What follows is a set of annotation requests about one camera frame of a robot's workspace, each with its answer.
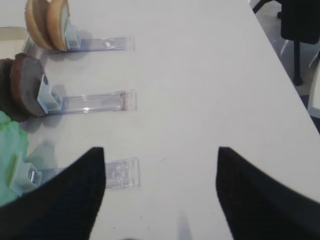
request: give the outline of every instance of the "white table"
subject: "white table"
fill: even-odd
[[[0,24],[24,26],[24,2],[1,1]],[[219,146],[320,200],[319,134],[246,0],[69,5],[82,36],[136,44],[57,57],[46,73],[68,96],[135,89],[138,111],[47,117],[29,134],[29,152],[50,141],[58,167],[92,146],[106,161],[140,159],[141,187],[105,192],[91,239],[177,239],[180,215],[193,240],[232,239],[215,189]]]

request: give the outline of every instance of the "chair leg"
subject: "chair leg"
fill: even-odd
[[[269,3],[273,0],[260,0],[252,9],[253,13],[256,14],[266,3]]]
[[[304,83],[300,72],[300,42],[294,41],[294,77],[293,84],[300,86]]]

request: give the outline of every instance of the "bread bun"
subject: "bread bun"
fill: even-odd
[[[37,101],[44,74],[45,70],[37,58],[24,53],[15,55],[10,72],[13,99],[21,109],[36,117],[46,114]],[[45,75],[44,83],[48,84]]]
[[[46,28],[54,46],[65,52],[68,50],[65,29],[69,16],[67,0],[52,0],[50,2],[46,15]]]
[[[12,121],[19,123],[26,121],[29,114],[24,113],[16,104],[11,93],[10,71],[12,59],[0,59],[0,111],[7,114]]]
[[[25,6],[25,24],[33,41],[46,50],[55,49],[47,32],[47,0],[28,0]]]

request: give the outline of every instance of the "green foam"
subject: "green foam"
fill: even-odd
[[[28,145],[27,133],[20,129],[19,123],[0,111],[0,206],[18,197],[9,183],[15,161],[20,154],[25,161]]]

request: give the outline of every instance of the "white plastic clip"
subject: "white plastic clip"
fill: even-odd
[[[61,111],[63,99],[58,94],[56,88],[44,82],[45,75],[42,75],[41,85],[37,97],[37,101],[43,111],[48,114],[51,111]]]
[[[78,36],[77,26],[70,24],[70,17],[68,17],[68,20],[66,22],[64,37],[68,49],[78,49],[81,47],[81,39]]]
[[[42,173],[31,163],[22,161],[22,155],[15,160],[9,188],[19,197],[24,193],[31,192],[40,186]]]

